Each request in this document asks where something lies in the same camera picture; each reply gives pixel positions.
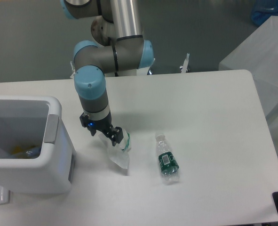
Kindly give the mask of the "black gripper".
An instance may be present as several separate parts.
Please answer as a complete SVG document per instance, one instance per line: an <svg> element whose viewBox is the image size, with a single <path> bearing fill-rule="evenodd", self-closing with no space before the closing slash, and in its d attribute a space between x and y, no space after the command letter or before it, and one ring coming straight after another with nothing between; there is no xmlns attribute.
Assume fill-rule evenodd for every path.
<svg viewBox="0 0 278 226"><path fill-rule="evenodd" d="M96 131L102 132L110 141L112 146L120 144L123 139L123 130L121 127L113 127L111 122L111 113L101 120L91 120L82 113L79 117L82 127L90 131L91 136L96 134Z"/></svg>

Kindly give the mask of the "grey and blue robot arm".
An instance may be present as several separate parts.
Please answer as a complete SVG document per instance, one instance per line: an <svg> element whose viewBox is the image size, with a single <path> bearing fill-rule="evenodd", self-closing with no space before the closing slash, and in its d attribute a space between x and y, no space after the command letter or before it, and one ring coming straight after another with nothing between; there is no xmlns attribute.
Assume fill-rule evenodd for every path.
<svg viewBox="0 0 278 226"><path fill-rule="evenodd" d="M143 28L136 0L63 0L61 7L70 19L98 16L114 28L114 34L100 26L106 43L84 40L73 51L74 86L83 113L81 125L94 136L102 132L112 145L124 138L122 128L111 122L105 74L152 66L152 43L143 37Z"/></svg>

